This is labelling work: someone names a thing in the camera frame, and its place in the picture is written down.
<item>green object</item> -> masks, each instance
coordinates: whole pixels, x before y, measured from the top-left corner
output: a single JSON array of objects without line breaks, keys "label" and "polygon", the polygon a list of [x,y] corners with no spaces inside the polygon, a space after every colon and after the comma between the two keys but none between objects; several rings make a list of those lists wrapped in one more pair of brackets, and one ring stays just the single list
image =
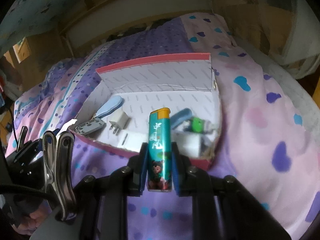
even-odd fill
[{"label": "green object", "polygon": [[192,124],[191,124],[192,131],[196,132],[196,133],[203,133],[204,132],[204,122],[205,122],[205,120],[202,120],[198,117],[194,117],[192,119]]}]

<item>yellow lighter cap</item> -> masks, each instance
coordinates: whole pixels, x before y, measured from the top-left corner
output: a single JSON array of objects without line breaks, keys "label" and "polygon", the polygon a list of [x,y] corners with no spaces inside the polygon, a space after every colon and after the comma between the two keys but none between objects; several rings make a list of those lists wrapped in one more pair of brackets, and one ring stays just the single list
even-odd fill
[{"label": "yellow lighter cap", "polygon": [[170,114],[170,109],[167,107],[160,108],[156,111],[151,112],[150,114],[158,113],[158,119],[168,118]]}]

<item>metal clip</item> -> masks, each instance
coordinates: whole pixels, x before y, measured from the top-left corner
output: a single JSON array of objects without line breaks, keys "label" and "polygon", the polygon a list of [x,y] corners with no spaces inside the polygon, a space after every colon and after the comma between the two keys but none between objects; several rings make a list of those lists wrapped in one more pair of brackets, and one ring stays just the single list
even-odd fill
[{"label": "metal clip", "polygon": [[62,132],[58,139],[51,131],[43,135],[44,190],[49,185],[55,191],[62,209],[61,220],[76,215],[76,198],[71,184],[71,159],[74,137],[70,132]]},{"label": "metal clip", "polygon": [[18,141],[18,145],[17,145],[17,152],[22,150],[22,148],[24,146],[24,141],[25,141],[26,136],[27,136],[27,133],[28,133],[28,127],[22,126],[21,132],[20,132],[19,141]]}]

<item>metal plate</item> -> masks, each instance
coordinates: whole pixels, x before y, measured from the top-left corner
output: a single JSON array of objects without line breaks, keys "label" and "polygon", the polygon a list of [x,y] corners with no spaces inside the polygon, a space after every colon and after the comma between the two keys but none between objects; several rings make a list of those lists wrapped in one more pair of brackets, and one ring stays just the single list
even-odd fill
[{"label": "metal plate", "polygon": [[76,133],[81,135],[88,135],[92,132],[95,132],[101,129],[106,123],[103,122],[100,118],[91,119],[88,122],[78,125],[75,129]]}]

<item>black cable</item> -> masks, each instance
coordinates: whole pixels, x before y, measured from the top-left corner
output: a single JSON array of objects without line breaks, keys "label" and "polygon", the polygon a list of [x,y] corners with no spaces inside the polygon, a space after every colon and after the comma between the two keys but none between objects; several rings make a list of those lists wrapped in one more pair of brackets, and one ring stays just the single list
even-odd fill
[{"label": "black cable", "polygon": [[40,190],[25,187],[16,184],[0,184],[0,195],[3,194],[18,194],[18,195],[28,195],[32,197],[46,199],[54,204],[57,204],[57,199],[48,193],[44,193]]},{"label": "black cable", "polygon": [[11,111],[10,107],[7,107],[7,109],[9,110],[10,115],[11,115],[11,120],[12,120],[12,131],[13,131],[14,139],[16,140],[16,143],[17,143],[17,145],[18,145],[18,140],[17,140],[16,130],[15,130],[15,128],[14,128],[13,113],[12,113],[12,111]]}]

